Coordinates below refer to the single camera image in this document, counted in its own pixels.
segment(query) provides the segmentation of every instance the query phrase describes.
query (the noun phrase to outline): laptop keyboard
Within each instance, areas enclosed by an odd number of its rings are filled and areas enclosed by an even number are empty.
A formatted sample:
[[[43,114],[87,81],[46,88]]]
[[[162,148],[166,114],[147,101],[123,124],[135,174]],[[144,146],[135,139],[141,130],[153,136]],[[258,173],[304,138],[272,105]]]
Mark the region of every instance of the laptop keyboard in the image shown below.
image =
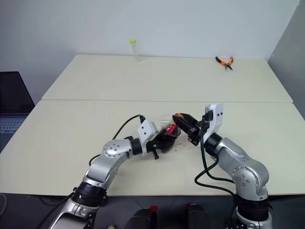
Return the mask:
[[[25,118],[0,118],[0,134],[14,134]]]

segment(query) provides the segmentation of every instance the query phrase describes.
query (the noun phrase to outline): red object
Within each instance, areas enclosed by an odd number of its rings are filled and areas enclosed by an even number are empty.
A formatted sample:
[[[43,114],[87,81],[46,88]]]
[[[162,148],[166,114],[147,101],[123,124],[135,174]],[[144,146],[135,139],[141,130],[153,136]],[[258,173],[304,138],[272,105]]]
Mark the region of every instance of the red object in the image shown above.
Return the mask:
[[[166,129],[166,132],[165,132],[165,133],[166,133],[167,135],[171,135],[172,132],[173,132],[176,128],[177,128],[176,124],[171,124],[170,127],[168,127],[168,128]]]
[[[152,212],[157,212],[157,211],[158,211],[158,206],[151,205],[151,206],[149,207],[149,209],[150,209]]]

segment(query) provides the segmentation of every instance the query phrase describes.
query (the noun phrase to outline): white wall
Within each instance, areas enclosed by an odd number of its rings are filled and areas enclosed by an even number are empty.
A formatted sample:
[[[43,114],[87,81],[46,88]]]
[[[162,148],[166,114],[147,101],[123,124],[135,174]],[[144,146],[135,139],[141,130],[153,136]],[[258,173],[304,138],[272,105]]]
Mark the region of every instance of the white wall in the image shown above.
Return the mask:
[[[266,58],[299,0],[0,0],[0,71],[35,102],[76,53]]]

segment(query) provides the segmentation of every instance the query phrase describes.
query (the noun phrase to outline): white table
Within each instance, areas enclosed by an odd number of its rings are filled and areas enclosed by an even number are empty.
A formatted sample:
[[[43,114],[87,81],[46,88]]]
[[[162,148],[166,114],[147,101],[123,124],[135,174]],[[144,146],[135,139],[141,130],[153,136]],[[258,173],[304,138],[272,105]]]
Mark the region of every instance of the white table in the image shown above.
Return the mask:
[[[43,100],[292,102],[263,59],[76,55]]]
[[[0,192],[67,195],[78,186],[89,159],[100,153],[129,117],[184,112],[200,118],[208,103],[40,101],[0,154]],[[240,145],[269,170],[270,194],[305,193],[305,122],[291,103],[225,103],[218,134]],[[138,120],[118,138],[135,135]],[[226,195],[194,183],[203,169],[198,148],[182,135],[173,149],[135,156],[120,167],[109,195]],[[228,177],[219,167],[212,174]],[[202,182],[234,190],[207,177]]]

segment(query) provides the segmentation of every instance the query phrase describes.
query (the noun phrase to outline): yellow cap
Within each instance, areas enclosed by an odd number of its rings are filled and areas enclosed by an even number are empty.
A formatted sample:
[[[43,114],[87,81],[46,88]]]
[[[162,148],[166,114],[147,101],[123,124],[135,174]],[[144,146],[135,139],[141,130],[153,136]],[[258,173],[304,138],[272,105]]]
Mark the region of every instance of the yellow cap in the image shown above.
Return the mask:
[[[130,44],[136,44],[137,40],[134,38],[129,39]]]

